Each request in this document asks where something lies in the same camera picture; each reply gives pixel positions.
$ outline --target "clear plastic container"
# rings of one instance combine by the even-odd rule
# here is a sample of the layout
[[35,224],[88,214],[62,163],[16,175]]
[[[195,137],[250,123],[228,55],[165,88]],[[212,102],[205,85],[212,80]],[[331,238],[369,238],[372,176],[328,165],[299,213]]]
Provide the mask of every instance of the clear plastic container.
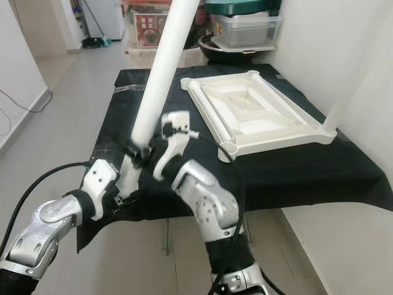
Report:
[[269,17],[268,12],[225,17],[215,15],[215,36],[212,42],[225,51],[274,49],[281,17]]

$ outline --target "white pole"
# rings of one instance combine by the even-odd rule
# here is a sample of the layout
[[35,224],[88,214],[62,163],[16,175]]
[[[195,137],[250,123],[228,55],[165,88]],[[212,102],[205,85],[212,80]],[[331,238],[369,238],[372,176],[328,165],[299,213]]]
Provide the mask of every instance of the white pole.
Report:
[[[153,137],[199,2],[200,0],[172,1],[131,134],[132,141],[140,147],[147,146]],[[141,170],[135,169],[126,155],[117,183],[120,196],[128,197],[138,189],[140,174]]]

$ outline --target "black pot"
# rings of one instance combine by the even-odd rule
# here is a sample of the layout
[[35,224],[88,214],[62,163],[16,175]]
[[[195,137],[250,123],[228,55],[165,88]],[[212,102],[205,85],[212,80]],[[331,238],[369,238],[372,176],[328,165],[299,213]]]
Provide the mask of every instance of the black pot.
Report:
[[251,64],[251,60],[259,54],[259,52],[225,52],[211,41],[212,37],[213,34],[207,34],[198,40],[198,45],[209,63]]

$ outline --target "mop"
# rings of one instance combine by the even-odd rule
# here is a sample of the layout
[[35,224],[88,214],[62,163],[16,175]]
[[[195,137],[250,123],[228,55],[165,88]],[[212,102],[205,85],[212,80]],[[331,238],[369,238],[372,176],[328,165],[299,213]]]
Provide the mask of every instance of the mop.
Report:
[[99,29],[99,31],[101,32],[101,34],[103,35],[102,38],[91,38],[91,36],[89,36],[88,38],[86,38],[85,40],[83,40],[83,45],[85,48],[91,48],[91,47],[109,47],[109,45],[112,43],[112,40],[110,40],[108,38],[108,36],[106,36],[103,32],[103,30],[101,29],[100,25],[98,24],[98,21],[96,19],[96,17],[94,16],[93,12],[90,9],[90,6],[87,4],[87,1],[84,0],[84,3],[87,6],[88,11],[90,12],[91,16],[93,17],[95,23],[97,24],[97,27]]

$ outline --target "table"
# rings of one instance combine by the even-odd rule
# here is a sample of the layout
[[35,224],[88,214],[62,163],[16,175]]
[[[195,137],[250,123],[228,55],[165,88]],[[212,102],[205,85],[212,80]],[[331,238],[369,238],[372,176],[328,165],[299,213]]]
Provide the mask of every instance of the table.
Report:
[[[181,89],[180,80],[243,73],[251,69],[259,71],[264,79],[316,120],[324,121],[324,115],[271,65],[210,65],[177,69],[163,112],[189,110],[191,129],[212,138],[189,94]],[[123,154],[117,140],[124,140],[131,133],[149,71],[132,69],[119,73],[92,154],[114,163],[118,169]],[[237,195],[233,167],[218,160],[215,147],[190,141],[184,156],[197,160],[219,179],[224,188]],[[386,175],[340,131],[330,145],[311,143],[242,155],[236,158],[236,163],[244,177],[247,211],[327,202],[360,202],[393,211],[393,193]],[[159,183],[143,172],[139,187],[129,209],[117,216],[108,213],[100,221],[89,221],[78,227],[78,250],[87,245],[102,227],[114,221],[192,215],[168,183]]]

